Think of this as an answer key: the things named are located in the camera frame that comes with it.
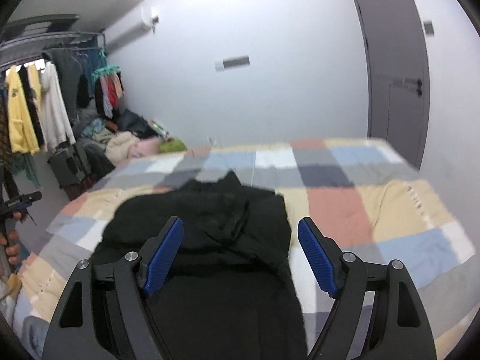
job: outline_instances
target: person's hand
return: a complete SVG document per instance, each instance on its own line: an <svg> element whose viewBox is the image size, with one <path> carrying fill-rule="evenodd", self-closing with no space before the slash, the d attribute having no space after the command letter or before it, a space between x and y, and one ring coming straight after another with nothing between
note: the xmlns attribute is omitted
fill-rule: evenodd
<svg viewBox="0 0 480 360"><path fill-rule="evenodd" d="M14 212L13 213L13 218L17 221L21 220L22 219L22 214L20 214L19 212ZM8 239L10 240L10 244L18 241L18 233L16 231L11 231L8 234ZM7 240L2 235L0 235L0 245L5 246L6 244L7 244ZM8 247L5 251L7 253L7 256L9 256L8 257L8 262L10 264L15 266L16 264L20 263L20 256L19 256L20 244L15 243L15 245L13 245L11 247Z"/></svg>

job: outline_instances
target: bedspread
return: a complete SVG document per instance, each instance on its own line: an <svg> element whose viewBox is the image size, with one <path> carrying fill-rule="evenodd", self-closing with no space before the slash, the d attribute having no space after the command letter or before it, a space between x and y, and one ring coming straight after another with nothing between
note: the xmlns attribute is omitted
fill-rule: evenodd
<svg viewBox="0 0 480 360"><path fill-rule="evenodd" d="M289 261L309 348L333 301L318 288L299 245L296 229L304 216L366 262L403 261L427 311L438 358L455 346L479 307L476 251L429 183L380 139L207 148L123 163L68 204L46 230L43 249L23 263L15 333L21 334L28 315L50 321L76 263L92 254L122 202L169 191L192 178L217 180L230 169L243 184L270 188L285 198L292 227ZM351 357L363 346L372 304L368 293Z"/></svg>

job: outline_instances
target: door frame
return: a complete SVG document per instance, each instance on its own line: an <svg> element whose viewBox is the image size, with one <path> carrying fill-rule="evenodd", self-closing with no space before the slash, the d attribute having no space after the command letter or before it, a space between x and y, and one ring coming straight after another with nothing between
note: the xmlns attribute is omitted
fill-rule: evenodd
<svg viewBox="0 0 480 360"><path fill-rule="evenodd" d="M368 78L368 130L367 130L367 137L371 137L371 69L370 69L370 55L367 47L367 37L365 34L365 28L363 26L363 19L360 10L360 5L357 0L353 0L355 3L355 8L357 9L358 21L360 22L360 28L363 36L363 47L365 48L365 59L367 61L367 78ZM415 167L420 169L423 160L423 153L425 151L425 143L427 140L427 132L428 132L428 121L430 115L430 69L429 69L429 62L428 62L428 51L427 51L427 40L425 36L425 31L423 28L422 19L420 18L420 14L418 12L417 3L415 2L415 8L417 10L417 17L418 17L418 24L421 28L421 32L423 34L423 56L424 56L424 72L425 76L423 78L423 126L422 132L420 135L420 143L418 146L418 153L417 159L415 161Z"/></svg>

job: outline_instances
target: patchwork bedsheet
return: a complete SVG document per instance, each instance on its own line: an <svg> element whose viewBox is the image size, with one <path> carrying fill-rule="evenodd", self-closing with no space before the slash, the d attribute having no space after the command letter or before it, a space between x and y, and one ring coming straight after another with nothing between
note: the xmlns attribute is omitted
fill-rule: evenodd
<svg viewBox="0 0 480 360"><path fill-rule="evenodd" d="M318 288L299 245L296 229L304 216L364 261L403 261L426 308L438 358L455 346L479 307L476 251L428 182L379 139L208 148L124 163L68 204L46 230L41 250L23 263L15 333L29 315L50 321L75 264L90 256L122 202L192 178L217 180L230 169L243 184L285 197L293 230L289 260L310 348L333 302ZM351 357L362 348L372 303L367 296Z"/></svg>

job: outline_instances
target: silver screw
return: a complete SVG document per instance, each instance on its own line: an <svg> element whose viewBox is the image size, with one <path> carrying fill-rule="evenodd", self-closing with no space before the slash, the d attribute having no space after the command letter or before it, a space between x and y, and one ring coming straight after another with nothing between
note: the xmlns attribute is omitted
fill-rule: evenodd
<svg viewBox="0 0 480 360"><path fill-rule="evenodd" d="M399 261L399 260L395 259L395 260L392 261L392 266L395 269L402 269L403 268L403 263L402 263L402 261Z"/></svg>
<svg viewBox="0 0 480 360"><path fill-rule="evenodd" d="M87 268L89 262L87 259L81 259L80 261L78 261L78 264L77 264L77 268L78 269L85 269Z"/></svg>
<svg viewBox="0 0 480 360"><path fill-rule="evenodd" d="M138 253L136 251L129 251L125 255L125 260L127 261L135 261L138 258Z"/></svg>
<svg viewBox="0 0 480 360"><path fill-rule="evenodd" d="M343 254L343 259L348 262L352 263L356 260L356 257L353 253L350 253L349 251Z"/></svg>

